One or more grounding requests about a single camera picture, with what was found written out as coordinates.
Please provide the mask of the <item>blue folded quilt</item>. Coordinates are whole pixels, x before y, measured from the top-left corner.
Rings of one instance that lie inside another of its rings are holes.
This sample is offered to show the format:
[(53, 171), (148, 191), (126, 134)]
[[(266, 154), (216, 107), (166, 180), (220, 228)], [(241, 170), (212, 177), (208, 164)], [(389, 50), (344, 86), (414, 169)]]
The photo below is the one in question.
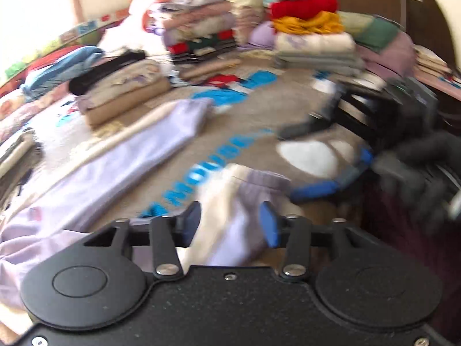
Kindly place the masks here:
[(62, 83), (88, 72), (104, 56), (96, 46), (84, 46), (59, 58), (50, 66), (33, 70), (21, 85), (26, 102), (39, 99)]

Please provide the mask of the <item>tall folded clothes stack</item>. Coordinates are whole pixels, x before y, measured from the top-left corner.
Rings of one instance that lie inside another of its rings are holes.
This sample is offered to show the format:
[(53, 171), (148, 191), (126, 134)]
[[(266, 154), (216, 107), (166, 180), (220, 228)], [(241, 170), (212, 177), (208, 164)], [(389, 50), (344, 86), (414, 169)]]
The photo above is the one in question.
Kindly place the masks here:
[(161, 37), (179, 70), (233, 51), (235, 23), (229, 0), (173, 0), (147, 13), (145, 30)]

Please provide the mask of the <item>red folded blanket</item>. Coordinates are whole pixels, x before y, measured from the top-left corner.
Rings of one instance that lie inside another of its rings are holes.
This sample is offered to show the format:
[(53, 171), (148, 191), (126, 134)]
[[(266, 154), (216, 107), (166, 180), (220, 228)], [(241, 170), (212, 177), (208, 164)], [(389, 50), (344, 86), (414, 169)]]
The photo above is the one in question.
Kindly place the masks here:
[(26, 70), (25, 74), (29, 75), (32, 71), (35, 71), (37, 69), (42, 69), (47, 66), (51, 66), (53, 63), (64, 57), (65, 55), (68, 55), (69, 53), (77, 50), (78, 48), (82, 48), (82, 45), (71, 45), (68, 47), (64, 47), (61, 49), (58, 49), (54, 52), (48, 53), (45, 56), (42, 56), (38, 59), (35, 59), (32, 63), (30, 63)]

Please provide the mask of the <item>lavender sweatpants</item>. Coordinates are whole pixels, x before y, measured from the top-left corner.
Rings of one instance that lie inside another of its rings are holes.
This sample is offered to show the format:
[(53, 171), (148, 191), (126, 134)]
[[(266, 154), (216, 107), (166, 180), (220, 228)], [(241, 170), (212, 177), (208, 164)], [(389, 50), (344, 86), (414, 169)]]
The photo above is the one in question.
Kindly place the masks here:
[[(11, 212), (1, 229), (1, 303), (21, 308), (25, 275), (85, 237), (114, 202), (194, 140), (212, 110), (209, 98), (162, 104)], [(246, 264), (265, 246), (257, 219), (259, 204), (281, 204), (290, 187), (286, 176), (236, 163), (194, 166), (180, 189), (199, 192), (202, 217), (180, 264), (184, 268)]]

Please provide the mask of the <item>floral folded blanket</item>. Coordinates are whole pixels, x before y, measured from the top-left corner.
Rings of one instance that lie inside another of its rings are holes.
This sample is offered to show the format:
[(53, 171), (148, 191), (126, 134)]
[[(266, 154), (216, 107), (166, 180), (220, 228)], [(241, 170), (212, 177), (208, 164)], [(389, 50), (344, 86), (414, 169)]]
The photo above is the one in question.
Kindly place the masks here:
[(121, 95), (144, 88), (161, 79), (163, 79), (161, 67), (155, 60), (137, 61), (103, 77), (88, 91), (76, 97), (77, 108), (85, 114)]

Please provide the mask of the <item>beige folded blanket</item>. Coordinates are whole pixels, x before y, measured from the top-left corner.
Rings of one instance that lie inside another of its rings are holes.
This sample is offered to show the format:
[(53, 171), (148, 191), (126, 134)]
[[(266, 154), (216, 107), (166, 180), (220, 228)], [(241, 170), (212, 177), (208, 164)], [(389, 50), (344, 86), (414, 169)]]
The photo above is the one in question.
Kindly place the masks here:
[(84, 112), (85, 122), (89, 127), (102, 125), (152, 98), (167, 93), (170, 89), (170, 82), (166, 78), (163, 78), (144, 88), (129, 91), (116, 97), (112, 101)]

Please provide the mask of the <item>colourful alphabet headboard mat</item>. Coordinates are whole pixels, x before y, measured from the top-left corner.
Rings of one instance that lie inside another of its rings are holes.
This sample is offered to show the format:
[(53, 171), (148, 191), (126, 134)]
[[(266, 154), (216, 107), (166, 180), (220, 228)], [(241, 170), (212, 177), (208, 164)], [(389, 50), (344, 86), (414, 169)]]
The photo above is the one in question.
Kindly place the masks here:
[(79, 23), (74, 28), (53, 39), (43, 48), (12, 63), (8, 68), (3, 66), (1, 68), (1, 94), (4, 95), (18, 88), (25, 79), (24, 72), (34, 61), (67, 47), (97, 45), (106, 30), (119, 25), (126, 17), (128, 17), (128, 8)]

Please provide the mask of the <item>Mickey Mouse fleece blanket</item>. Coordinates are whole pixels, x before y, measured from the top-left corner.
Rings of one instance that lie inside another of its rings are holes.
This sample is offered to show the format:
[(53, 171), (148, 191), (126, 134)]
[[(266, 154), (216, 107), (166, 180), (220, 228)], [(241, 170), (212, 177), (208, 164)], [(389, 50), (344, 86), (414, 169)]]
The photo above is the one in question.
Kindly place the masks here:
[[(281, 213), (305, 216), (316, 225), (329, 223), (336, 216), (331, 203), (295, 205), (290, 201), (290, 193), (297, 187), (334, 179), (359, 157), (362, 140), (339, 125), (294, 141), (280, 141), (277, 131), (283, 125), (303, 122), (310, 112), (321, 109), (333, 96), (336, 77), (320, 77), (309, 69), (276, 69), (267, 60), (250, 56), (240, 66), (230, 69), (229, 74), (232, 81), (223, 88), (206, 85), (171, 88), (101, 127), (89, 127), (82, 114), (60, 125), (54, 106), (40, 112), (31, 120), (31, 127), (42, 144), (44, 156), (22, 195), (1, 216), (1, 229), (11, 212), (75, 166), (83, 165), (96, 148), (131, 130), (162, 104), (186, 98), (213, 101), (213, 110), (202, 130), (104, 211), (86, 236), (114, 219), (172, 215), (186, 209), (191, 202), (199, 202), (199, 192), (185, 192), (180, 185), (194, 166), (211, 161), (236, 163), (286, 176), (291, 182), (286, 199), (279, 205), (270, 203)], [(275, 267), (280, 262), (281, 251), (268, 249), (265, 242), (264, 249), (244, 265)], [(2, 341), (12, 343), (31, 324), (23, 305), (16, 309), (1, 303)]]

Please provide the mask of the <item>grey folded clothes stack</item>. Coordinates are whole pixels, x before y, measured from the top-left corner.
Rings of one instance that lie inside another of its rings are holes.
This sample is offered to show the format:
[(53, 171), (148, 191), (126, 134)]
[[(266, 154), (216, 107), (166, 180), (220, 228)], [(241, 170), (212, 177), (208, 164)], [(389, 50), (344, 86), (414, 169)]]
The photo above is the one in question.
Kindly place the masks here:
[(1, 208), (27, 181), (42, 157), (42, 144), (31, 128), (16, 132), (1, 145)]

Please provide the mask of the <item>white cream quilt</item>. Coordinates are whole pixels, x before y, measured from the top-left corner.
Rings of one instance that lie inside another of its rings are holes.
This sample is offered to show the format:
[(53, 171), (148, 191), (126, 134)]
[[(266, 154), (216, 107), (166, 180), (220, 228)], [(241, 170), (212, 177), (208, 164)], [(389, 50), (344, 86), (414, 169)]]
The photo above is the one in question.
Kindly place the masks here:
[(167, 56), (167, 49), (159, 35), (146, 32), (140, 16), (129, 15), (116, 27), (109, 28), (102, 35), (98, 47), (105, 53), (122, 50), (144, 50), (148, 56)]

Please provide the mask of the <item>black folded garment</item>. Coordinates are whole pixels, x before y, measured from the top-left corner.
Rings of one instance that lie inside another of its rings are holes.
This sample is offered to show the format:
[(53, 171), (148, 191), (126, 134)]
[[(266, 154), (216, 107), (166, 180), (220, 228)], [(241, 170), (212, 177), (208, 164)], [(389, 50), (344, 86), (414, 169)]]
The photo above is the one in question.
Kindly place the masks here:
[(144, 50), (126, 50), (122, 55), (114, 57), (107, 62), (92, 67), (88, 72), (73, 78), (68, 85), (71, 94), (80, 96), (89, 91), (97, 82), (110, 74), (146, 59)]

